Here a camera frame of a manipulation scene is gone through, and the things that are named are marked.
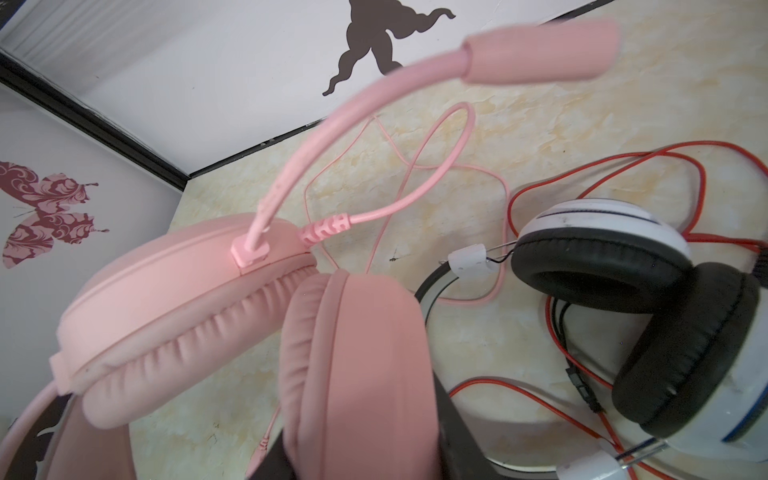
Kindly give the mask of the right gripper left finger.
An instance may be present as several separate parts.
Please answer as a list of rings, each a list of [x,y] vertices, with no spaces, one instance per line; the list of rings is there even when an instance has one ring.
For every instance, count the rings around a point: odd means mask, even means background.
[[[268,447],[262,441],[247,468],[248,480],[293,480],[294,469],[283,445],[283,432]]]

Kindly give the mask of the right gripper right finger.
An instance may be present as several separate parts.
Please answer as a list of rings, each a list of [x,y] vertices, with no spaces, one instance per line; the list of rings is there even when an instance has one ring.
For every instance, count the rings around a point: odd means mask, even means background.
[[[501,476],[483,455],[446,389],[433,375],[439,428],[440,479],[492,480]]]

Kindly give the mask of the pink headphones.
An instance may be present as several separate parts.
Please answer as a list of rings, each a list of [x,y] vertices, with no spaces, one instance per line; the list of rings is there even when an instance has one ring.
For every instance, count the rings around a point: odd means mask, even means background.
[[[1,444],[8,474],[34,431],[50,440],[38,479],[132,479],[128,426],[274,333],[281,336],[278,446],[297,479],[438,479],[435,379],[415,296],[396,280],[317,270],[311,247],[397,213],[405,198],[304,227],[278,217],[309,167],[382,107],[458,78],[515,85],[595,78],[620,50],[609,19],[507,26],[402,67],[333,112],[296,151],[253,214],[164,235],[99,271],[63,314],[53,379]]]

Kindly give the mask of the white black headphones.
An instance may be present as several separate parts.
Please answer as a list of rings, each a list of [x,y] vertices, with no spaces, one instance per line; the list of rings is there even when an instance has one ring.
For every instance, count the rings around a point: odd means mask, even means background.
[[[765,255],[748,273],[697,265],[689,239],[641,207],[579,199],[529,221],[509,261],[519,280],[566,304],[650,318],[611,393],[647,440],[559,466],[551,478],[625,479],[666,448],[713,460],[766,460]]]

